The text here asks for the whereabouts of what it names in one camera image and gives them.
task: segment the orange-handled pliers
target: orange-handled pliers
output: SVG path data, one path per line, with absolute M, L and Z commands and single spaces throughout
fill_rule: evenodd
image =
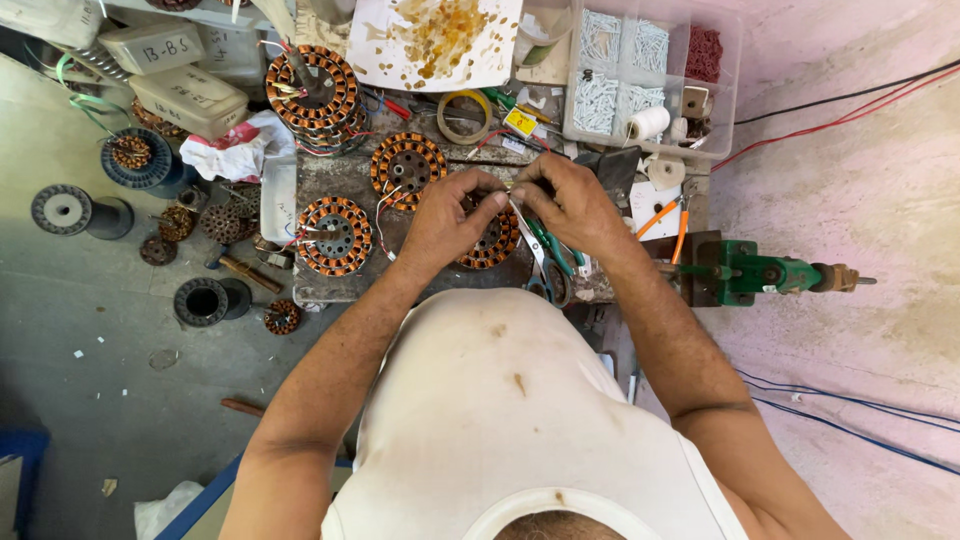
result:
M 646 222 L 643 227 L 640 227 L 639 231 L 636 232 L 636 239 L 640 240 L 640 237 L 643 236 L 647 231 L 650 231 L 650 228 L 654 226 L 655 223 L 660 221 L 664 215 L 670 213 L 674 208 L 681 204 L 684 200 L 683 194 L 677 196 L 676 199 L 667 203 L 665 207 L 657 215 L 650 218 L 650 221 Z M 690 217 L 690 213 L 686 211 L 685 205 L 681 206 L 680 209 L 680 231 L 677 233 L 677 247 L 673 250 L 673 257 L 670 259 L 671 264 L 677 264 L 677 261 L 680 260 L 680 250 L 684 246 L 684 236 L 686 236 L 686 222 Z

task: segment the stacked stators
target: stacked stators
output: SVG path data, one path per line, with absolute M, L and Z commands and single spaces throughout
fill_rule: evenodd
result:
M 267 69 L 267 97 L 297 144 L 318 156 L 341 155 L 359 146 L 366 136 L 363 90 L 353 69 L 340 55 L 319 45 L 298 48 L 303 61 L 320 79 L 319 95 L 306 95 L 288 54 Z

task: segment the wooden workbench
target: wooden workbench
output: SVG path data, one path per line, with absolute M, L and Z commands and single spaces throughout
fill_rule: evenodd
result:
M 535 97 L 546 96 L 548 103 L 544 108 L 544 113 L 551 117 L 559 117 L 562 96 L 551 96 L 549 88 L 545 86 L 531 86 L 531 93 Z M 367 213 L 372 223 L 376 203 L 379 200 L 379 195 L 374 191 L 370 178 L 372 153 L 383 139 L 400 132 L 423 134 L 436 142 L 446 157 L 447 174 L 478 167 L 494 174 L 501 181 L 511 182 L 516 174 L 537 156 L 536 152 L 529 149 L 521 156 L 516 152 L 496 146 L 499 141 L 499 137 L 496 137 L 485 145 L 472 160 L 467 161 L 467 153 L 473 147 L 456 145 L 447 141 L 437 128 L 436 115 L 414 114 L 409 120 L 404 121 L 397 115 L 384 110 L 373 117 L 371 131 L 376 132 L 376 134 L 369 135 L 363 145 L 348 156 L 330 159 L 298 151 L 298 212 L 303 211 L 307 205 L 322 197 L 347 197 Z M 561 140 L 555 135 L 551 135 L 548 142 L 554 148 L 563 147 Z M 706 165 L 691 163 L 687 167 L 688 175 L 708 174 L 708 163 Z M 636 179 L 638 181 L 646 180 L 642 175 L 637 175 Z M 692 189 L 690 194 L 694 195 L 689 208 L 689 230 L 691 232 L 705 230 L 707 227 L 706 190 L 708 177 L 702 176 L 699 177 L 699 180 L 694 178 L 693 181 L 686 184 L 688 189 Z M 381 215 L 380 227 L 383 230 L 384 241 L 394 253 L 399 252 L 413 216 L 414 213 L 411 211 L 397 209 L 386 209 Z M 364 265 L 353 274 L 340 278 L 320 275 L 307 267 L 298 256 L 294 270 L 294 299 L 304 307 L 353 302 L 360 298 L 389 264 L 390 261 L 376 242 L 373 243 L 371 253 Z M 530 279 L 532 266 L 533 255 L 526 242 L 521 239 L 507 259 L 493 268 L 474 270 L 457 262 L 449 264 L 424 290 L 420 299 L 423 300 L 449 288 L 520 287 Z M 608 303 L 613 301 L 610 283 L 596 262 L 593 263 L 590 277 L 575 276 L 573 285 L 573 302 Z

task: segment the white plastic bag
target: white plastic bag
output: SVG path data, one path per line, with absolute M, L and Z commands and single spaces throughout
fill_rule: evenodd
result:
M 191 135 L 180 147 L 180 156 L 207 180 L 222 176 L 231 182 L 259 183 L 265 158 L 293 156 L 296 150 L 294 137 L 279 116 L 264 110 L 212 142 Z
M 136 540 L 154 540 L 184 508 L 204 491 L 204 487 L 190 480 L 182 481 L 166 499 L 149 503 L 133 503 L 133 525 Z

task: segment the green strap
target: green strap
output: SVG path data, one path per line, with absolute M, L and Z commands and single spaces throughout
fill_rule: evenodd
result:
M 63 85 L 64 88 L 67 88 L 67 85 L 66 85 L 66 82 L 63 81 L 63 70 L 73 67 L 74 64 L 72 61 L 73 61 L 73 58 L 70 55 L 64 54 L 62 57 L 60 57 L 60 61 L 57 62 L 57 79 L 60 81 L 60 84 Z M 107 107 L 110 107 L 113 110 L 97 109 L 96 107 L 90 106 L 85 102 L 95 103 L 97 105 L 105 105 Z M 130 122 L 130 117 L 127 115 L 127 111 L 124 110 L 124 108 L 120 107 L 119 105 L 115 103 L 111 103 L 106 99 L 75 92 L 73 95 L 70 96 L 70 105 L 73 107 L 76 107 L 79 110 L 82 110 L 84 114 L 86 114 L 87 118 L 89 118 L 90 120 L 93 120 L 94 124 L 100 126 L 101 129 L 103 129 L 105 132 L 111 135 L 113 135 L 113 132 L 109 130 L 107 126 L 101 124 L 100 120 L 97 120 L 93 116 L 94 113 L 103 116 L 105 114 L 110 114 L 112 112 L 120 112 L 124 115 L 125 118 L 127 118 L 127 127 L 129 128 L 132 126 Z

